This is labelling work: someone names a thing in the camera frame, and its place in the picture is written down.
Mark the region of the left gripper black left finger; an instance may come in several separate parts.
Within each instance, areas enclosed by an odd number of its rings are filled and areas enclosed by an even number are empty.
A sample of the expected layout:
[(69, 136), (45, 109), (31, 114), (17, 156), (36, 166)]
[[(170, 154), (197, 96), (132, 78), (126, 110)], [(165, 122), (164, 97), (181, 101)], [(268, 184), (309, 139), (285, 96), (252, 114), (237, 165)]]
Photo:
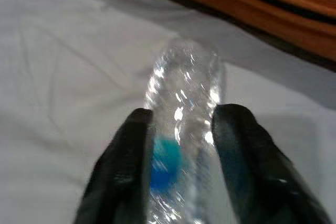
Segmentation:
[(96, 161), (74, 223), (145, 223), (143, 168), (152, 111), (132, 111)]

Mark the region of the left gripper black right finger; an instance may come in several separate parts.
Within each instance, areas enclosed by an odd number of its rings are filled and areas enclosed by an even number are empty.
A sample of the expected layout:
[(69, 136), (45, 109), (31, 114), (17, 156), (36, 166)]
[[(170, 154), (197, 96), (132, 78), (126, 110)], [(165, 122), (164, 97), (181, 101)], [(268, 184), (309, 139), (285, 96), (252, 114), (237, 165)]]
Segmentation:
[(291, 160), (246, 107), (217, 105), (212, 135), (239, 223), (331, 223)]

